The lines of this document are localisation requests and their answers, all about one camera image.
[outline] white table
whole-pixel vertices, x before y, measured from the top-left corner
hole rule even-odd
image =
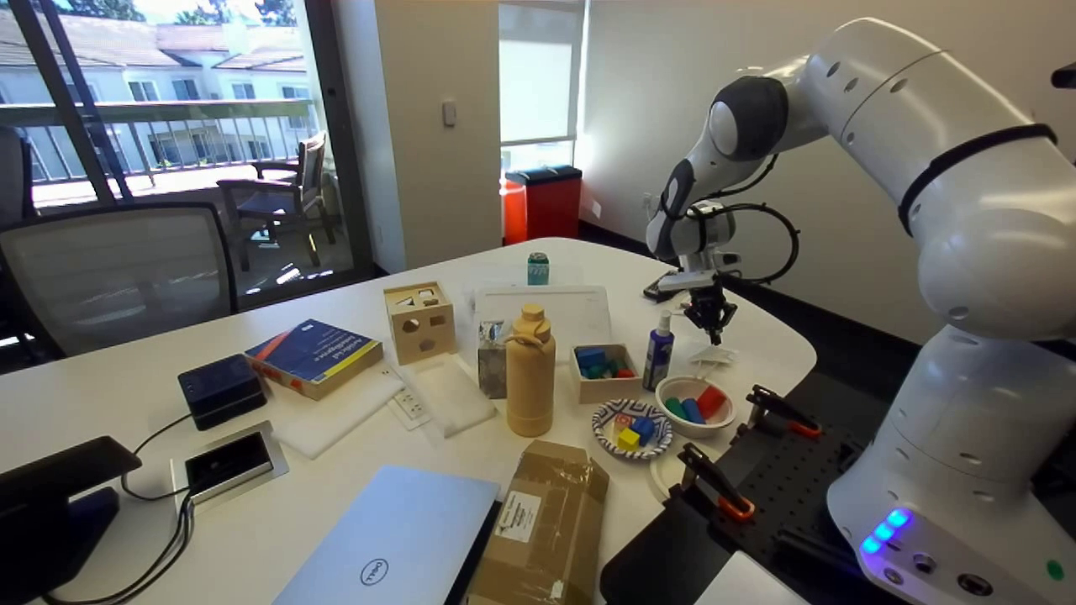
[[[660,322],[660,305],[643,298],[643,284],[668,264],[575,237],[537,237],[0,376],[0,470],[101,433],[118,436],[125,447],[141,442],[151,430],[184,412],[175,383],[183,369],[237,352],[306,317],[379,337],[388,343],[388,359],[392,359],[383,312],[388,284],[436,280],[454,298],[456,329],[467,329],[467,298],[487,289],[524,284],[528,252],[549,252],[552,284],[604,284],[611,333],[628,346],[631,359],[643,364],[644,333]],[[743,392],[751,392],[753,383],[787,392],[811,374],[814,350],[753,301],[740,295],[732,295],[732,301],[740,312],[727,324],[722,346],[737,364],[714,369],[708,376],[740,398],[743,415]],[[689,359],[707,350],[708,339],[682,317],[671,319],[671,333],[671,374],[695,374]],[[559,365],[555,426],[545,439],[592,449],[611,477],[603,528],[604,563],[660,515],[663,504],[644,467],[622,462],[592,439],[589,422],[598,405],[573,404],[564,376],[564,365]],[[268,405],[214,430],[183,422],[141,453],[143,467],[130,485],[141,491],[169,487],[172,459],[249,422],[271,421],[296,404],[291,392],[274,386]],[[707,449],[721,453],[727,436],[717,436]],[[281,477],[197,508],[196,538],[184,557],[141,598],[271,602],[379,462],[392,459],[449,470],[506,487],[524,442],[524,436],[506,430],[505,415],[436,442],[424,430],[406,430],[396,412],[378,408],[324,458],[306,459],[296,449],[285,449],[289,470]],[[163,543],[172,515],[172,504],[137,504],[125,497],[118,519],[87,569],[63,585],[59,594],[94,598],[134,582]]]

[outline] wall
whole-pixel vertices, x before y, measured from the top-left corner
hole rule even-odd
[[[778,0],[592,0],[577,165],[603,217],[586,217],[643,237],[653,197],[737,68],[787,62],[856,12],[948,45],[1048,119],[1076,159],[1076,89],[1048,86],[1048,71],[1076,61],[1076,2],[1066,0],[814,0],[811,11]],[[938,324],[918,298],[916,246],[891,201],[836,144],[787,150],[740,201],[771,201],[801,226],[802,256],[772,289],[916,343]]]
[[[357,101],[372,262],[401,273],[497,246],[497,2],[333,6]],[[441,125],[444,97],[456,126]]]

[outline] book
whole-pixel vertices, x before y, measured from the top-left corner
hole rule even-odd
[[[379,339],[306,319],[245,350],[254,374],[318,398],[379,359]]]

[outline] laptop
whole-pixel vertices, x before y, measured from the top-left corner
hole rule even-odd
[[[274,602],[454,602],[495,504],[497,485],[487,481],[379,467]]]

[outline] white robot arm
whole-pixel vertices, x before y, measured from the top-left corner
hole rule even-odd
[[[889,191],[918,240],[918,289],[948,324],[926,343],[873,442],[826,508],[861,572],[908,602],[1071,602],[1076,542],[1030,477],[1076,422],[1076,166],[934,42],[849,20],[814,52],[740,78],[676,165],[644,229],[687,274],[691,201],[820,135]]]

